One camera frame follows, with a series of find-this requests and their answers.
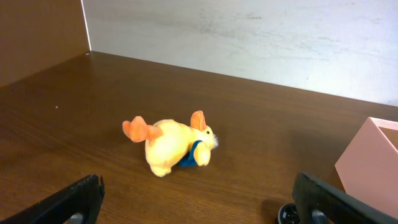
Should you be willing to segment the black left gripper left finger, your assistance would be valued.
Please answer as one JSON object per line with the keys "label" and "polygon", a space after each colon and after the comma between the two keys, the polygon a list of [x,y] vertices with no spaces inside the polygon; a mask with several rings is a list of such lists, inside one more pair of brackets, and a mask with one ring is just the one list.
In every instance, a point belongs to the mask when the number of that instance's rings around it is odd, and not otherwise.
{"label": "black left gripper left finger", "polygon": [[95,224],[104,195],[103,177],[90,174],[1,223]]}

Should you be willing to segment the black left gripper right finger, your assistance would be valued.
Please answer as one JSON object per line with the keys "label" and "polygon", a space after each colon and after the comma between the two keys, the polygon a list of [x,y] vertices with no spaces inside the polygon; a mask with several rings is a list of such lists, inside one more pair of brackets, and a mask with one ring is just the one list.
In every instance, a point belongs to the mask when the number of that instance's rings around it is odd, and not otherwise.
{"label": "black left gripper right finger", "polygon": [[396,218],[306,172],[297,174],[292,196],[302,223],[397,224]]}

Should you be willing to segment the small black round wheel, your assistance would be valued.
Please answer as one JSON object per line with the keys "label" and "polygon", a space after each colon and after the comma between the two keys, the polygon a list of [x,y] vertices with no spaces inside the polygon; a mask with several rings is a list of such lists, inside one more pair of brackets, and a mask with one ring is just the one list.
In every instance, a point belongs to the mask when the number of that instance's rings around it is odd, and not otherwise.
{"label": "small black round wheel", "polygon": [[287,203],[281,206],[275,222],[277,224],[301,224],[296,204]]}

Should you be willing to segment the yellow plush bunny toy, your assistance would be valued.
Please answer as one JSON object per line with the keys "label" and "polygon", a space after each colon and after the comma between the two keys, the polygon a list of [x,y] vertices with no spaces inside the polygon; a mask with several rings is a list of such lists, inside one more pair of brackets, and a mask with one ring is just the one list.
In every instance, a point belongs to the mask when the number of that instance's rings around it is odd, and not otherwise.
{"label": "yellow plush bunny toy", "polygon": [[218,146],[201,110],[192,114],[190,125],[173,119],[149,125],[143,117],[136,116],[132,121],[123,121],[122,129],[132,142],[145,142],[146,161],[157,177],[171,173],[175,165],[207,166],[211,151]]}

